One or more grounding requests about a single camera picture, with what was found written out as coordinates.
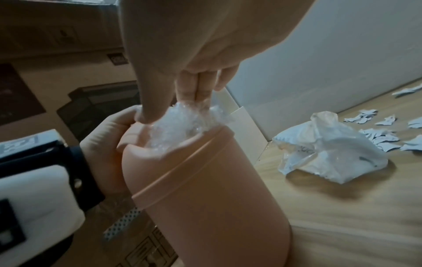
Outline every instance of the hand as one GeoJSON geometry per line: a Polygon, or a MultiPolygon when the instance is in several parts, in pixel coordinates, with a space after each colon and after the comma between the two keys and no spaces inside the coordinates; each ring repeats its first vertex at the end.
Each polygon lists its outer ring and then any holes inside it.
{"type": "Polygon", "coordinates": [[[116,151],[123,134],[135,123],[139,106],[108,116],[80,142],[91,173],[104,195],[127,190],[122,173],[122,154],[116,151]]]}
{"type": "Polygon", "coordinates": [[[120,0],[120,26],[144,124],[178,101],[203,101],[241,61],[284,40],[314,0],[120,0]]]}

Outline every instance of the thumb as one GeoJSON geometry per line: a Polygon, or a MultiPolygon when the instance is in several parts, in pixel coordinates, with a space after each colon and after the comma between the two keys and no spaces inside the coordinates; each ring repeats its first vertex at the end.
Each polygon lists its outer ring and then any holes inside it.
{"type": "Polygon", "coordinates": [[[140,70],[136,66],[134,70],[142,104],[142,108],[138,109],[135,115],[135,120],[150,124],[159,120],[169,108],[175,95],[176,76],[151,69],[140,70]]]}

